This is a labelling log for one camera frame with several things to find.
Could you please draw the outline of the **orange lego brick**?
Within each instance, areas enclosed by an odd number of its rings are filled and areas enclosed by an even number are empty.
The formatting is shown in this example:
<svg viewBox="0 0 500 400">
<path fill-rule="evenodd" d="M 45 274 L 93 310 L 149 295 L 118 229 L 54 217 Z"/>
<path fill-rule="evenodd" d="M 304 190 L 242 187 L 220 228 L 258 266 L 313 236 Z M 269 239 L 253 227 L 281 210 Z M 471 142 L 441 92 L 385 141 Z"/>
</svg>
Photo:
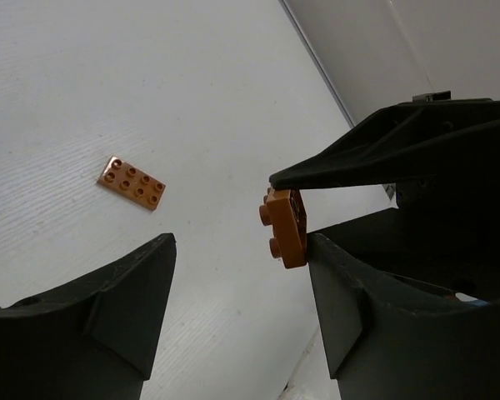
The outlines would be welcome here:
<svg viewBox="0 0 500 400">
<path fill-rule="evenodd" d="M 153 212 L 158 208 L 166 185 L 120 157 L 111 156 L 97 184 Z"/>
</svg>

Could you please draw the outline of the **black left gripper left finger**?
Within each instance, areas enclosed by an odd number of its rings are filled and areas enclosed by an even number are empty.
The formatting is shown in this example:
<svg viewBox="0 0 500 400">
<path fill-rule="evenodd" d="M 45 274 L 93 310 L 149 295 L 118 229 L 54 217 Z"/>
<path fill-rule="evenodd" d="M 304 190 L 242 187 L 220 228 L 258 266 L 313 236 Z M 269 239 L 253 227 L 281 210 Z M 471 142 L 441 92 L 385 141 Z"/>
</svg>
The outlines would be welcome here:
<svg viewBox="0 0 500 400">
<path fill-rule="evenodd" d="M 0 307 L 0 399 L 138 399 L 176 265 L 161 234 L 117 261 Z"/>
</svg>

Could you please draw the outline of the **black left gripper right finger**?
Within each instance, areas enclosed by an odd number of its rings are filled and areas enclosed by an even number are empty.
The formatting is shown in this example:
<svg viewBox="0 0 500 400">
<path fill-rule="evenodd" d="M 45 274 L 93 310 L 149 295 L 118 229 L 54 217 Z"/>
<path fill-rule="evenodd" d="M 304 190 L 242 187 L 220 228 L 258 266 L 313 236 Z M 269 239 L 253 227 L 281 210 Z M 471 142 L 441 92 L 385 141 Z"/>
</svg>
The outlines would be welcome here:
<svg viewBox="0 0 500 400">
<path fill-rule="evenodd" d="M 500 298 L 478 306 L 400 282 L 322 234 L 309 272 L 344 399 L 500 399 Z"/>
</svg>

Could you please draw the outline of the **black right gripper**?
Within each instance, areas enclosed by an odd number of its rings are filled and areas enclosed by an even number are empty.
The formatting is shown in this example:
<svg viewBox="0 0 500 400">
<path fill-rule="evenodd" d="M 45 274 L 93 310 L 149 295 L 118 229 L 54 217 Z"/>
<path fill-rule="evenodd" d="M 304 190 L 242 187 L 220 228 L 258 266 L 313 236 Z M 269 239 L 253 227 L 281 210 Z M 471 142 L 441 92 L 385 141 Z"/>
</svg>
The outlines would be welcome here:
<svg viewBox="0 0 500 400">
<path fill-rule="evenodd" d="M 426 293 L 500 298 L 500 101 L 382 108 L 269 182 L 278 190 L 394 184 L 395 207 L 321 234 Z"/>
</svg>

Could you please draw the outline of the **brown curved lego piece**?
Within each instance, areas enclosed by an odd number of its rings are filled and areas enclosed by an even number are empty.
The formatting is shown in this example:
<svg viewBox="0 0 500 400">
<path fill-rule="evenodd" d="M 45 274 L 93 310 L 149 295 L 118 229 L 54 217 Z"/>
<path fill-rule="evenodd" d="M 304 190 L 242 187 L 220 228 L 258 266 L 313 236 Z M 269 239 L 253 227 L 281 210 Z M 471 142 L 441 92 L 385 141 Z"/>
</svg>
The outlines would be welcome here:
<svg viewBox="0 0 500 400">
<path fill-rule="evenodd" d="M 307 214 L 298 190 L 267 189 L 259 207 L 262 225 L 272 228 L 269 249 L 275 259 L 281 259 L 286 269 L 307 264 Z"/>
</svg>

